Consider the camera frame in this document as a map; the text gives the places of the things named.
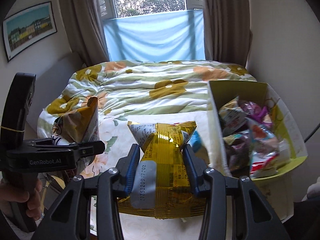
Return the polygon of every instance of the human hand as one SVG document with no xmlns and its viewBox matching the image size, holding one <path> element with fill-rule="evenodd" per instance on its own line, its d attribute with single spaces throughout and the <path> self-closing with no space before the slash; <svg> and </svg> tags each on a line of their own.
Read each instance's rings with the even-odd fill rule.
<svg viewBox="0 0 320 240">
<path fill-rule="evenodd" d="M 26 210 L 27 216 L 33 218 L 35 221 L 41 217 L 41 200 L 39 192 L 42 190 L 42 183 L 38 179 L 33 196 L 29 197 L 29 192 L 11 186 L 10 184 L 0 181 L 0 202 L 3 201 L 15 201 L 19 203 L 27 202 L 28 210 Z"/>
</svg>

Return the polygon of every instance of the cardboard box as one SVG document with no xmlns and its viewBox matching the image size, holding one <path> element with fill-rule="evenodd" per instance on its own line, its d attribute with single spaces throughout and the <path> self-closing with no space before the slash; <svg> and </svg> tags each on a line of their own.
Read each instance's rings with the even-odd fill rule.
<svg viewBox="0 0 320 240">
<path fill-rule="evenodd" d="M 266 195 L 281 220 L 287 220 L 293 215 L 292 186 L 290 174 L 283 176 L 305 161 L 308 156 L 302 135 L 294 121 L 290 111 L 272 89 L 266 83 L 241 81 L 241 80 L 217 80 L 209 81 L 209 93 L 211 100 L 208 102 L 209 123 L 219 124 L 219 109 L 236 96 L 240 99 L 253 101 L 260 106 L 268 106 L 274 124 L 274 134 L 278 138 L 287 139 L 291 150 L 291 161 L 278 169 L 278 173 L 271 177 L 256 178 L 253 181 Z M 232 176 L 227 164 L 227 156 L 224 148 L 221 127 L 210 127 L 211 144 L 216 160 L 213 168 L 219 170 L 225 176 Z"/>
</svg>

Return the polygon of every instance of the beige curtain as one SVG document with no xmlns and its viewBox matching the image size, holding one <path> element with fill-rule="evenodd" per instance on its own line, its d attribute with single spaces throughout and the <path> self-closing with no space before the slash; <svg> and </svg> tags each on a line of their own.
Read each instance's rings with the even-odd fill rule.
<svg viewBox="0 0 320 240">
<path fill-rule="evenodd" d="M 245 66 L 249 47 L 249 0 L 204 0 L 206 59 Z"/>
<path fill-rule="evenodd" d="M 87 66 L 109 61 L 98 0 L 59 0 L 71 50 Z"/>
</svg>

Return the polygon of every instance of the blue object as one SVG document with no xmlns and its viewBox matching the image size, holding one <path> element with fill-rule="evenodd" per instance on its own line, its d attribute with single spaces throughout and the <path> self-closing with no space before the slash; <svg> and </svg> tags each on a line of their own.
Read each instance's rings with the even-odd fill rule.
<svg viewBox="0 0 320 240">
<path fill-rule="evenodd" d="M 193 135 L 189 140 L 189 144 L 191 145 L 194 153 L 196 153 L 201 148 L 202 141 L 197 131 L 194 131 Z"/>
<path fill-rule="evenodd" d="M 203 173 L 207 168 L 204 160 L 195 156 L 190 145 L 182 150 L 182 159 L 187 170 L 191 192 L 196 197 L 205 197 L 210 194 L 210 183 L 204 179 Z"/>
<path fill-rule="evenodd" d="M 205 59 L 202 10 L 110 19 L 103 25 L 111 61 Z"/>
<path fill-rule="evenodd" d="M 117 181 L 113 183 L 113 190 L 117 197 L 127 197 L 131 193 L 139 160 L 138 144 L 132 144 L 128 156 L 119 159 L 116 168 L 120 174 Z"/>
</svg>

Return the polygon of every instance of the curtain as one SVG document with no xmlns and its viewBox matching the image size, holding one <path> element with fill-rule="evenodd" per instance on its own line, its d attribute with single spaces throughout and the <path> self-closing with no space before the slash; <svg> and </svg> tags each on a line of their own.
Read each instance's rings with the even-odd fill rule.
<svg viewBox="0 0 320 240">
<path fill-rule="evenodd" d="M 71 50 L 87 66 L 109 61 L 98 0 L 59 0 L 59 4 Z"/>
<path fill-rule="evenodd" d="M 110 60 L 204 59 L 202 10 L 161 12 L 103 21 Z"/>
<path fill-rule="evenodd" d="M 206 59 L 245 66 L 249 47 L 249 0 L 204 0 Z"/>
</svg>

